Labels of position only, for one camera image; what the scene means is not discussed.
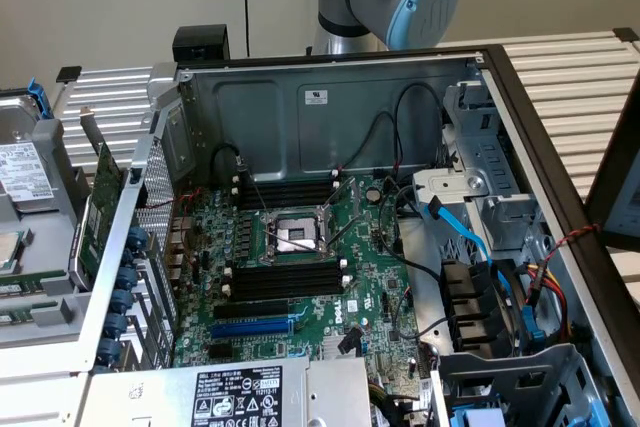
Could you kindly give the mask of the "black RAM slot white latches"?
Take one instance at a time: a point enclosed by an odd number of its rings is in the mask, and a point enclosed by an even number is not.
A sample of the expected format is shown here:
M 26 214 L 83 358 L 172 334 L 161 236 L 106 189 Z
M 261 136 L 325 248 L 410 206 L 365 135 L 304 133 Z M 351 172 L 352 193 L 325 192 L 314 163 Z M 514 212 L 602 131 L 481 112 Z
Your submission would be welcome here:
M 236 267 L 225 277 L 234 282 L 329 280 L 340 281 L 343 269 L 336 261 Z
M 223 283 L 221 292 L 234 302 L 253 302 L 339 295 L 344 287 L 340 279 L 236 279 Z
M 242 187 L 245 190 L 253 190 L 257 188 L 263 195 L 266 193 L 331 193 L 334 188 L 332 179 L 307 179 L 293 181 L 254 181 L 247 172 L 236 173 L 231 177 L 231 185 L 234 187 Z
M 258 209 L 262 201 L 268 208 L 323 204 L 334 192 L 331 180 L 234 185 L 230 199 L 244 210 Z

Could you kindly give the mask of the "metal socket cover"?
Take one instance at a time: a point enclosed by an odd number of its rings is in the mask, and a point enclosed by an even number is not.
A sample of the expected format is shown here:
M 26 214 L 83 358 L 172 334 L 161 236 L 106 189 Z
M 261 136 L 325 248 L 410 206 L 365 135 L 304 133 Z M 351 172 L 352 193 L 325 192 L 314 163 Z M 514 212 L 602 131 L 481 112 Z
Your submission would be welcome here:
M 355 177 L 350 177 L 346 181 L 338 182 L 334 191 L 328 199 L 320 206 L 320 211 L 325 217 L 326 224 L 329 224 L 329 216 L 332 213 L 332 205 L 337 201 L 342 193 L 346 190 L 351 192 L 352 216 L 349 221 L 334 232 L 332 236 L 325 241 L 326 247 L 330 248 L 332 244 L 337 242 L 353 225 L 362 218 L 363 211 L 361 209 L 361 189 Z

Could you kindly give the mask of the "CPU socket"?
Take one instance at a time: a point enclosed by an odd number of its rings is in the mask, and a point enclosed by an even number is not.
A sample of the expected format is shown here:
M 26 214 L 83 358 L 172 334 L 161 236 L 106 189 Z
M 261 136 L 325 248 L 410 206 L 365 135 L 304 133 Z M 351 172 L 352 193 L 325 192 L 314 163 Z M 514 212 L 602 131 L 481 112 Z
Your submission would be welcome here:
M 336 255 L 329 245 L 329 215 L 321 207 L 265 211 L 259 222 L 262 264 L 324 261 Z

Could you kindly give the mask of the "thin metal locking lever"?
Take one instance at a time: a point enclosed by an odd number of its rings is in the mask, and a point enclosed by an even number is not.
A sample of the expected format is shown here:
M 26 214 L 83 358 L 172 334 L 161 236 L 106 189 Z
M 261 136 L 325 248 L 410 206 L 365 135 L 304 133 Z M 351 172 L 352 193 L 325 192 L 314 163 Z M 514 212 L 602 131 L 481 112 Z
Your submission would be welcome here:
M 265 228 L 267 239 L 275 241 L 276 253 L 327 253 L 325 241 L 330 237 L 326 237 L 326 232 L 327 225 L 319 217 L 278 217 Z
M 252 174 L 249 174 L 249 179 L 250 179 L 251 184 L 252 184 L 252 186 L 254 188 L 254 191 L 255 191 L 255 193 L 256 193 L 256 195 L 257 195 L 257 197 L 258 197 L 258 199 L 259 199 L 259 201 L 261 203 L 262 211 L 263 211 L 263 217 L 264 217 L 263 222 L 266 225 L 269 222 L 269 219 L 270 219 L 270 217 L 269 217 L 269 209 L 268 209 L 267 204 L 266 204 L 266 202 L 265 202 L 265 200 L 264 200 L 264 198 L 263 198 L 263 196 L 262 196 L 262 194 L 261 194 L 261 192 L 259 190 L 259 187 L 258 187 L 258 185 L 257 185 L 257 183 L 255 181 L 255 178 L 254 178 L 254 176 Z

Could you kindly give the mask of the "grey metal PC case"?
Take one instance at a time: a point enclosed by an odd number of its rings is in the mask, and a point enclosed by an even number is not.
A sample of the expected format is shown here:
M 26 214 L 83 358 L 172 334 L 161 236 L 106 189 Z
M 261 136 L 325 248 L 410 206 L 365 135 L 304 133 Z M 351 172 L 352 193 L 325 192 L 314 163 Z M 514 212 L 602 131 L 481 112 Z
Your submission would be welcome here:
M 420 210 L 411 175 L 454 168 L 444 135 L 446 88 L 479 81 L 491 93 L 511 143 L 520 184 L 535 196 L 541 220 L 532 256 L 493 256 L 473 228 L 470 198 Z M 530 356 L 570 344 L 584 358 L 615 416 L 614 427 L 640 427 L 640 317 L 589 220 L 543 124 L 505 54 L 470 52 L 348 56 L 343 60 L 286 59 L 227 66 L 171 68 L 152 92 L 131 163 L 116 157 L 122 186 L 90 304 L 97 344 L 77 423 L 91 380 L 100 374 L 166 370 L 173 363 L 180 314 L 171 274 L 170 238 L 177 209 L 194 191 L 227 190 L 236 173 L 255 181 L 380 179 L 392 207 L 409 266 L 416 325 L 409 332 L 425 363 L 416 418 L 404 427 L 442 426 L 434 412 L 433 381 L 443 356 L 456 354 L 440 291 L 441 264 L 485 262 L 512 352 Z M 131 251 L 131 226 L 149 235 L 145 251 Z M 135 268 L 128 328 L 121 355 L 96 363 L 98 343 L 120 267 Z M 521 316 L 527 304 L 546 334 L 531 351 Z

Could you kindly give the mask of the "green motherboard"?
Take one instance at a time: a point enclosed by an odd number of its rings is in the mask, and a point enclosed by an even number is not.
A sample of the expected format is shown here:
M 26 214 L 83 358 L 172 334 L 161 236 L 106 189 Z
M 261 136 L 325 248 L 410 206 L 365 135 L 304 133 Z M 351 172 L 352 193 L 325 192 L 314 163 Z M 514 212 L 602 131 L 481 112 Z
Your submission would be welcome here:
M 232 301 L 221 285 L 236 267 L 258 267 L 261 210 L 243 211 L 230 199 L 231 188 L 191 192 L 177 209 L 170 238 L 171 274 L 175 281 L 180 326 L 173 363 L 193 367 L 220 363 L 307 357 L 320 359 L 323 338 L 344 335 L 359 327 L 362 356 L 376 407 L 377 427 L 407 426 L 416 418 L 419 379 L 425 363 L 409 332 L 416 325 L 410 291 L 411 270 L 400 258 L 402 240 L 392 212 L 395 196 L 385 194 L 380 179 L 356 177 L 361 189 L 362 218 L 330 246 L 343 269 L 344 292 L 287 300 L 294 322 L 290 334 L 214 339 L 219 323 L 254 319 L 216 320 L 213 308 Z M 366 191 L 381 193 L 377 203 Z M 351 192 L 333 202 L 329 216 L 332 236 L 352 216 Z M 231 342 L 234 357 L 212 360 L 211 344 Z

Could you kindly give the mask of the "long black expansion slot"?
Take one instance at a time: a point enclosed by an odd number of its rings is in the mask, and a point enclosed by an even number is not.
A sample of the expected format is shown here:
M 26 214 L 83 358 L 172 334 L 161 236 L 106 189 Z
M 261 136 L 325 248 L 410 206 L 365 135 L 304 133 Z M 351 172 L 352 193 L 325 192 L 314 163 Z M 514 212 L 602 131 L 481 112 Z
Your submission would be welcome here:
M 289 303 L 287 300 L 268 300 L 258 302 L 229 302 L 216 305 L 213 317 L 216 320 L 254 319 L 263 317 L 287 317 Z

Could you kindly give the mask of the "blue expansion slot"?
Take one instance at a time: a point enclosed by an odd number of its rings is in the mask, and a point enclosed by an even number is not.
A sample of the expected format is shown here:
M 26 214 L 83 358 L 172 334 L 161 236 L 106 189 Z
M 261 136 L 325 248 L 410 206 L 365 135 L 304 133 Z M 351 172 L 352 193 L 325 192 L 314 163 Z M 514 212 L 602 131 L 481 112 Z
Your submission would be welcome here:
M 290 334 L 293 326 L 294 322 L 286 317 L 274 317 L 214 324 L 210 331 L 214 339 L 223 339 Z

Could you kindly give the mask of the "silver finned heat sink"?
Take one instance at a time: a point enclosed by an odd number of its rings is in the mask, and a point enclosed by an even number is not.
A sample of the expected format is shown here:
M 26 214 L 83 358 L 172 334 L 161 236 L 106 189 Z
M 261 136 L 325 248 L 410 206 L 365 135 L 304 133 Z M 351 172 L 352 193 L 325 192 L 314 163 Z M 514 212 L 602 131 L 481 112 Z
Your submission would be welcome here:
M 332 335 L 323 338 L 321 344 L 320 359 L 335 360 L 335 359 L 347 359 L 357 358 L 362 356 L 362 349 L 360 347 L 354 347 L 347 353 L 342 353 L 338 346 L 344 339 L 344 335 Z

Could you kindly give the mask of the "grey metal disk bay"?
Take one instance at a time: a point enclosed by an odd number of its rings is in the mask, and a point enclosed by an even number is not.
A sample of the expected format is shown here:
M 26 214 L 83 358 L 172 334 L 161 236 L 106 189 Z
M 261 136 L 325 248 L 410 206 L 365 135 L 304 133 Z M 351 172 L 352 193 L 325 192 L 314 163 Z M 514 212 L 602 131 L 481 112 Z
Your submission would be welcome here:
M 467 175 L 473 228 L 495 257 L 532 256 L 540 208 L 513 171 L 511 143 L 489 89 L 479 81 L 458 82 L 446 88 L 443 106 L 450 159 Z
M 537 354 L 484 359 L 443 356 L 433 381 L 434 412 L 450 426 L 457 409 L 499 408 L 506 427 L 614 427 L 584 358 L 570 344 Z

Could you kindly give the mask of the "black box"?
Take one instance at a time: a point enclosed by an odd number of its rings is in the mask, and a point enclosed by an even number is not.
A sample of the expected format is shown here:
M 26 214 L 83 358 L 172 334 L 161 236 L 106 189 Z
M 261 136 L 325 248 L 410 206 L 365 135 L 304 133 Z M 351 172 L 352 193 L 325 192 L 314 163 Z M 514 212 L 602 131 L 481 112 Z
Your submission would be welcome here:
M 226 24 L 181 26 L 172 42 L 175 62 L 229 60 Z

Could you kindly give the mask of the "blue card retention clip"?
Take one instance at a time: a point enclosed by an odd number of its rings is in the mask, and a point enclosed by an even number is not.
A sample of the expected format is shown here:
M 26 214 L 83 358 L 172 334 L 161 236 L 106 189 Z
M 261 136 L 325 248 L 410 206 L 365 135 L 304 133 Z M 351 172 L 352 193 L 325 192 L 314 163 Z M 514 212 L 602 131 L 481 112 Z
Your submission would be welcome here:
M 121 355 L 121 343 L 111 338 L 101 338 L 97 351 L 96 363 L 102 366 L 111 366 L 117 363 Z
M 131 226 L 126 237 L 126 247 L 131 251 L 145 251 L 147 249 L 149 235 L 140 226 Z
M 109 312 L 103 324 L 103 336 L 105 338 L 118 340 L 127 331 L 128 319 L 125 315 Z
M 133 294 L 123 289 L 115 289 L 109 301 L 109 311 L 118 315 L 125 315 L 134 303 Z
M 119 290 L 131 292 L 138 284 L 138 274 L 135 268 L 120 267 L 115 278 L 115 287 Z

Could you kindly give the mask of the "black plastic fan shroud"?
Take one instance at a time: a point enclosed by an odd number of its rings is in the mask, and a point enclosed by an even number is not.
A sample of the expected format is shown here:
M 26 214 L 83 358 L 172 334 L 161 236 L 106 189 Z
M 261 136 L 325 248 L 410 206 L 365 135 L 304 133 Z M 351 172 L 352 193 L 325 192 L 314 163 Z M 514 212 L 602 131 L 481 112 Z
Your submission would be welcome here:
M 467 265 L 445 260 L 441 264 L 440 291 L 455 352 L 485 359 L 511 354 L 510 332 L 485 262 Z

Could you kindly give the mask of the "green graphics card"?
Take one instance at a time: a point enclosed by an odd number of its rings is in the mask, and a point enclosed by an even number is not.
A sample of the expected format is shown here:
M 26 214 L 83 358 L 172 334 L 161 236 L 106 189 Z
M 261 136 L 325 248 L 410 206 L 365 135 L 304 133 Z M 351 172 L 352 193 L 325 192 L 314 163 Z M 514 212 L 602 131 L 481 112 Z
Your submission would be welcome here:
M 80 125 L 97 154 L 97 167 L 69 255 L 69 277 L 76 290 L 90 291 L 96 280 L 119 202 L 122 172 L 97 125 L 95 112 L 80 110 Z

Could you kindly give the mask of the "blue plastic latch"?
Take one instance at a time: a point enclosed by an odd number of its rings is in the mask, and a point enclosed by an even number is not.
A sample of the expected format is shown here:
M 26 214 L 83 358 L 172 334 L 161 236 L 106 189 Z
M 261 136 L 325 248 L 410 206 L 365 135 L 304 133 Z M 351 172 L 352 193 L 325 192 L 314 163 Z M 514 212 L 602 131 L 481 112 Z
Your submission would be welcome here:
M 536 323 L 534 309 L 525 304 L 521 309 L 521 316 L 528 339 L 528 347 L 531 351 L 539 351 L 545 347 L 546 334 Z

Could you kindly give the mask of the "grey power supply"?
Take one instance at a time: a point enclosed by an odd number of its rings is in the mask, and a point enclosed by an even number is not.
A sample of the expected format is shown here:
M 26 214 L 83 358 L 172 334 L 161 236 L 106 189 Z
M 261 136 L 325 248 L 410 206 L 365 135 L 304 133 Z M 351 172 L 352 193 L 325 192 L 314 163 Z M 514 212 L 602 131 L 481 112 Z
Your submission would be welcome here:
M 119 374 L 90 382 L 80 427 L 372 427 L 360 358 L 307 357 Z

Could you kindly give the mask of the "grey parts rack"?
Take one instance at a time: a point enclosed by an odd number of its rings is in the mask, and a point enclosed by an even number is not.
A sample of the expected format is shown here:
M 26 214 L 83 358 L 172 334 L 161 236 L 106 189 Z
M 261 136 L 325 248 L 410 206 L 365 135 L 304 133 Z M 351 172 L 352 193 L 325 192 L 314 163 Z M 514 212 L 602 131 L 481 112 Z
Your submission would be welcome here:
M 90 195 L 86 176 L 71 164 L 59 120 L 39 120 L 32 141 L 45 165 L 57 209 L 22 215 L 0 192 L 0 233 L 33 232 L 32 243 L 21 253 L 18 273 L 62 270 L 68 280 L 48 282 L 41 294 L 0 298 L 0 312 L 28 311 L 34 319 L 30 324 L 0 327 L 0 350 L 75 340 L 91 291 L 76 290 L 68 273 L 74 233 Z

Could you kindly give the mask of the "light blue plastic carrier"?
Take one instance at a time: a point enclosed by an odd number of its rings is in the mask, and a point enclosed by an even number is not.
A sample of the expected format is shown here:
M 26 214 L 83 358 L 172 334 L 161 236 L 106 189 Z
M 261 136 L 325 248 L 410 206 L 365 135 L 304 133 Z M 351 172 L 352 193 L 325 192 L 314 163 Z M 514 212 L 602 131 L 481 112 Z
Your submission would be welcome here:
M 506 427 L 499 408 L 457 409 L 450 418 L 450 427 Z

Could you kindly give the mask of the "silver hard disk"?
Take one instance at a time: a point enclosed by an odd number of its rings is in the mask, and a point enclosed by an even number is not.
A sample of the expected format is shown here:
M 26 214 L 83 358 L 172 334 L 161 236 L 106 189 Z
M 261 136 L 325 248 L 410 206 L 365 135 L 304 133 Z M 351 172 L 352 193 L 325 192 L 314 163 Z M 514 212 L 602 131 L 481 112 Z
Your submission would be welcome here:
M 57 209 L 45 165 L 32 141 L 39 120 L 32 97 L 0 95 L 0 192 L 22 215 Z

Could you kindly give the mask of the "silver CPU chip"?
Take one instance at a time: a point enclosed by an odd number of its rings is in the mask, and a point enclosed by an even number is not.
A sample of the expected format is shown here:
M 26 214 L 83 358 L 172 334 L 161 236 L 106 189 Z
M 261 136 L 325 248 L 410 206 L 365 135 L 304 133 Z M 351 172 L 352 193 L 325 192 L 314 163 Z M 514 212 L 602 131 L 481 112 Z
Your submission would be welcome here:
M 15 275 L 19 271 L 21 253 L 32 240 L 30 229 L 0 233 L 0 276 Z

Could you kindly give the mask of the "light grey bay bracket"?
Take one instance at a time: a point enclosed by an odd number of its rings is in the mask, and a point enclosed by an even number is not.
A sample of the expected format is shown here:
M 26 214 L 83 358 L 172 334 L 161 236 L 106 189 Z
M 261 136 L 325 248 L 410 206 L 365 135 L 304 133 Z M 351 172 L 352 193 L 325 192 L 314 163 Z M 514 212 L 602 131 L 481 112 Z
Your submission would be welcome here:
M 459 204 L 467 198 L 486 197 L 497 191 L 488 175 L 480 169 L 454 168 L 418 170 L 411 175 L 417 206 L 423 210 L 437 197 L 444 205 Z

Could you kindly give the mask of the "blue disk carrier rail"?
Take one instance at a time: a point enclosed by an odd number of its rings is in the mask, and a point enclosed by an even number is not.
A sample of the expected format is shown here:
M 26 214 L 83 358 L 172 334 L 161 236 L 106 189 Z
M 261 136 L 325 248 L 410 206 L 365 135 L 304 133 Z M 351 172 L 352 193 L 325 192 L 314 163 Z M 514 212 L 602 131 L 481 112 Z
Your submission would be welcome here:
M 43 119 L 52 119 L 54 115 L 48 96 L 44 87 L 39 84 L 34 77 L 31 78 L 27 86 L 27 92 L 28 95 L 35 100 L 41 117 Z

